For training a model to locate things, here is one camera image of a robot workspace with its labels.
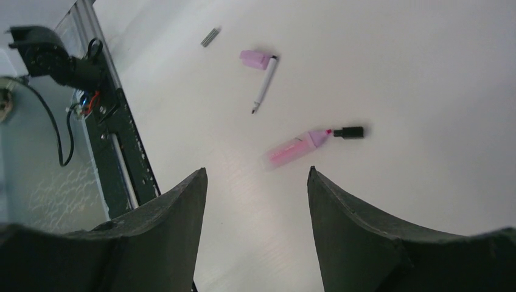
white surface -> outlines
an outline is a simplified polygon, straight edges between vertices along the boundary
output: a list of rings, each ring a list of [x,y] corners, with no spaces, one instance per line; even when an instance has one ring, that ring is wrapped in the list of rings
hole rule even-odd
[[[516,224],[516,2],[418,2],[97,1],[160,188],[207,168],[200,291],[323,290],[311,165],[422,226]],[[281,60],[252,116],[263,71],[239,53],[257,48]],[[259,167],[278,142],[355,123],[371,135]]]
[[[9,63],[14,65],[15,74],[27,74],[27,68],[18,51],[7,46],[13,39],[10,33],[4,32],[11,26],[39,25],[54,28],[75,2],[76,0],[6,0],[0,3],[0,49],[5,50]],[[0,72],[13,74],[10,72],[12,67],[5,68],[6,65],[0,62]]]

pen cap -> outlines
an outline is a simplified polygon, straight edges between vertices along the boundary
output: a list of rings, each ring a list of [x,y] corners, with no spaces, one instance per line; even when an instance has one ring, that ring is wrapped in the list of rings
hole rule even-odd
[[[361,139],[364,138],[364,127],[344,127],[340,130],[333,130],[333,136],[343,139]]]

highlighter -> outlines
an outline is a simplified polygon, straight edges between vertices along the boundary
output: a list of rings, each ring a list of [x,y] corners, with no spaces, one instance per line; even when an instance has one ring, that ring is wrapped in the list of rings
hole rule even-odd
[[[262,157],[262,164],[266,170],[276,169],[316,150],[331,136],[360,139],[364,138],[364,128],[345,127],[340,130],[307,131],[268,150]]]

floor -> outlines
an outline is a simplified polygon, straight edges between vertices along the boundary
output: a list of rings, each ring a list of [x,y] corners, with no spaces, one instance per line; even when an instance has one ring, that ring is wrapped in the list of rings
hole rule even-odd
[[[70,142],[64,109],[70,106],[74,90],[56,84],[48,76],[31,79],[30,85],[54,113],[66,159]],[[6,206],[0,210],[2,222],[58,234],[91,230],[106,222],[107,207],[98,185],[86,125],[72,117],[74,155],[66,167],[61,167],[56,136],[41,103],[20,86],[14,93],[13,111],[0,124],[0,167],[4,172],[0,176],[0,198],[5,198]]]
[[[469,235],[516,225],[516,2],[97,0],[161,190],[209,177],[200,291],[322,291],[309,167],[410,222]],[[199,44],[214,27],[221,33]],[[263,71],[239,53],[280,56]],[[367,125],[266,172],[268,148]]]

white pen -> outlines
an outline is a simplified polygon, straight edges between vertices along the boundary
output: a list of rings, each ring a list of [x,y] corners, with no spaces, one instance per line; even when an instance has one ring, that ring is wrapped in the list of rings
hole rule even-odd
[[[251,114],[256,113],[258,108],[260,107],[260,104],[263,102],[263,98],[265,97],[265,94],[267,93],[267,89],[269,88],[269,85],[271,84],[271,80],[274,75],[274,70],[276,70],[277,66],[277,56],[272,56],[269,60],[269,65],[267,66],[267,74],[265,75],[265,80],[263,81],[262,88],[260,89],[260,94],[258,94],[258,97],[256,97],[256,100],[254,101],[253,111]]]

